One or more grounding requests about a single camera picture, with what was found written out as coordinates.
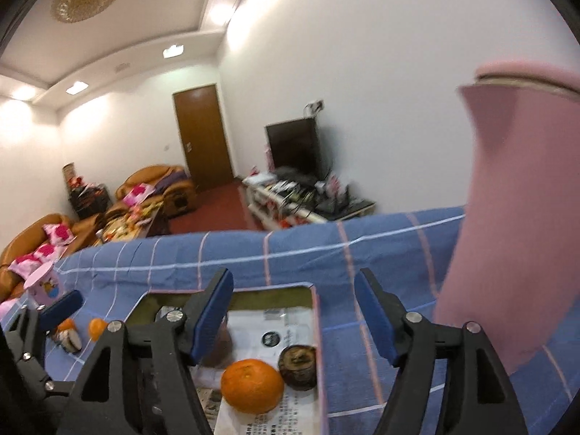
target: tv stand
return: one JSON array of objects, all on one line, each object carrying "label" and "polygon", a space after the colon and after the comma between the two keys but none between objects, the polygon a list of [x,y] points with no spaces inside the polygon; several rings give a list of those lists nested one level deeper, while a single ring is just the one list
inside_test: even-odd
[{"label": "tv stand", "polygon": [[279,230],[296,225],[324,224],[372,215],[376,203],[364,199],[353,199],[350,206],[336,214],[319,214],[295,202],[285,202],[284,196],[270,191],[268,187],[243,181],[248,210],[266,230]]}]

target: newspaper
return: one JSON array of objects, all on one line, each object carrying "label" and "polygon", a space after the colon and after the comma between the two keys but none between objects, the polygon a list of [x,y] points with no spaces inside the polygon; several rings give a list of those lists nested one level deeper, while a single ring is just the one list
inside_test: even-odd
[{"label": "newspaper", "polygon": [[[259,359],[278,367],[278,357],[289,345],[314,345],[314,312],[305,307],[265,311],[230,311],[228,330],[235,361]],[[263,415],[241,414],[221,399],[223,370],[197,367],[192,377],[215,435],[319,435],[317,389],[294,391],[285,387],[276,409]]]}]

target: small fruit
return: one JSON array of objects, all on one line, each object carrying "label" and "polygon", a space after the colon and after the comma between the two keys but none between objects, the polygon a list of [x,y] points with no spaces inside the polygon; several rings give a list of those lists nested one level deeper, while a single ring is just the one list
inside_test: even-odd
[{"label": "small fruit", "polygon": [[107,328],[107,323],[98,317],[94,318],[89,324],[89,337],[92,341],[97,341]]},{"label": "small fruit", "polygon": [[278,368],[288,386],[308,391],[316,386],[316,349],[309,345],[286,347],[278,359]]},{"label": "small fruit", "polygon": [[65,319],[64,321],[60,322],[59,326],[56,329],[59,332],[64,332],[69,329],[76,330],[76,325],[74,321],[69,317],[68,319]]},{"label": "small fruit", "polygon": [[241,413],[265,414],[279,404],[283,393],[282,376],[261,360],[237,361],[221,376],[221,394]]}]

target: black circular logo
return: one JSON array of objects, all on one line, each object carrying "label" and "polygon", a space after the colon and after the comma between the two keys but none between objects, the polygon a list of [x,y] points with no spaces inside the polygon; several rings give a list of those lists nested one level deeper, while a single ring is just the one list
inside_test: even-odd
[{"label": "black circular logo", "polygon": [[265,347],[275,347],[280,343],[280,334],[278,332],[266,332],[262,335],[262,344]]}]

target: wall outlet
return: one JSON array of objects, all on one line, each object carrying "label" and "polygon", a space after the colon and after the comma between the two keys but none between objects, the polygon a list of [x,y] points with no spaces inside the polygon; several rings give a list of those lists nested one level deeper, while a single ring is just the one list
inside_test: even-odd
[{"label": "wall outlet", "polygon": [[316,100],[306,105],[311,116],[315,116],[324,109],[324,100]]}]

